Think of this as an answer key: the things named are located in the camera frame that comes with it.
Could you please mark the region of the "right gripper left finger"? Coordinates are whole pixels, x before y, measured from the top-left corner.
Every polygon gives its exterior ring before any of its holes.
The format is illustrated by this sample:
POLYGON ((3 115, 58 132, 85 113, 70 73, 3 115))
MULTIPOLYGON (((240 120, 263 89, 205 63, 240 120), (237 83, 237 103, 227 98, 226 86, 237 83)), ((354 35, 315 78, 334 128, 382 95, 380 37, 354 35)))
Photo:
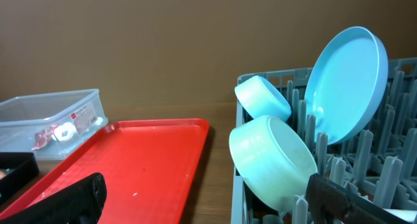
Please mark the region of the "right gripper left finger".
POLYGON ((93 173, 40 202, 1 220, 1 224, 95 224, 107 198, 104 176, 93 173))

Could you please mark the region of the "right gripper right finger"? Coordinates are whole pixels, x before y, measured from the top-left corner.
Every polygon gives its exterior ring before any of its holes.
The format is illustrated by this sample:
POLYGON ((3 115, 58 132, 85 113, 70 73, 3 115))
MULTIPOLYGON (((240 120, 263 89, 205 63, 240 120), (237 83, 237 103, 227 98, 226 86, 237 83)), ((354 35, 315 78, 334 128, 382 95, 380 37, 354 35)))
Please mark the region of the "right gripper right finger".
POLYGON ((401 224, 407 221, 319 175, 310 176, 306 200, 315 224, 401 224))

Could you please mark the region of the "mint green bowl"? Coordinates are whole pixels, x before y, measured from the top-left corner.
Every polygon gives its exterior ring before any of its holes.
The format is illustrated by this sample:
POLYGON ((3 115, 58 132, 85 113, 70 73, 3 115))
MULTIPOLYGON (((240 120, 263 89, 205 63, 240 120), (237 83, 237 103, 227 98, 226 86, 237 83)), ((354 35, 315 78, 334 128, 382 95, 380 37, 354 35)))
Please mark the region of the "mint green bowl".
POLYGON ((278 117, 265 115, 234 128, 229 149, 246 185, 278 212, 292 210, 294 196, 306 193, 310 176, 317 172, 303 140, 278 117))

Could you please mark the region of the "white plastic ring wrapper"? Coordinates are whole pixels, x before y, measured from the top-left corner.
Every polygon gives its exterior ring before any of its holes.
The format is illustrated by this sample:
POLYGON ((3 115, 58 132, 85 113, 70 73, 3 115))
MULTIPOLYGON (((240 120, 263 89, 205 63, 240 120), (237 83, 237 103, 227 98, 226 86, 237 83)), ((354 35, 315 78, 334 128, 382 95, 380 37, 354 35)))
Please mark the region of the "white plastic ring wrapper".
POLYGON ((57 141, 69 141, 76 134, 76 127, 71 122, 66 122, 53 130, 53 135, 57 141))

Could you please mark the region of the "red snack wrapper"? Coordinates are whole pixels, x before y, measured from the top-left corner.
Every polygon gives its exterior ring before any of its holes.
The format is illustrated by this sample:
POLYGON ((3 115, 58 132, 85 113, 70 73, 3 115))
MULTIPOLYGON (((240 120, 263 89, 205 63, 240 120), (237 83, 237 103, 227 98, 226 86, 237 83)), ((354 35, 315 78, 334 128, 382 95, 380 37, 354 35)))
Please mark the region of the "red snack wrapper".
POLYGON ((57 128, 56 124, 45 127, 43 130, 35 133, 35 145, 31 150, 40 150, 44 148, 54 137, 54 130, 57 128))

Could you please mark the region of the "light blue plate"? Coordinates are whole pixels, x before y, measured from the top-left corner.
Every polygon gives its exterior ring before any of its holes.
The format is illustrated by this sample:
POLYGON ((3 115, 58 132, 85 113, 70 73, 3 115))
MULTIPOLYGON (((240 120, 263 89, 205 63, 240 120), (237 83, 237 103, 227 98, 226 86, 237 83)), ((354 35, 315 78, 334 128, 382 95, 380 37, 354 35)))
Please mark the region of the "light blue plate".
POLYGON ((333 145, 359 133, 380 106, 388 81, 384 44, 369 29, 349 27, 319 55, 308 79, 306 111, 333 145))

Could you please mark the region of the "light blue rice bowl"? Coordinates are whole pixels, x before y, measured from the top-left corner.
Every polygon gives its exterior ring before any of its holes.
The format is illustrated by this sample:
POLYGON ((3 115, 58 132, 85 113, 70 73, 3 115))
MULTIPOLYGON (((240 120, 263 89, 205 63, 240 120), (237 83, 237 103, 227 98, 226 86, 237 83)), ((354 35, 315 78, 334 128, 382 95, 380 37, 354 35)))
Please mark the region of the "light blue rice bowl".
POLYGON ((292 111, 288 101, 264 77, 253 76, 238 84, 235 87, 235 95, 253 119, 271 115, 286 122, 291 116, 292 111))

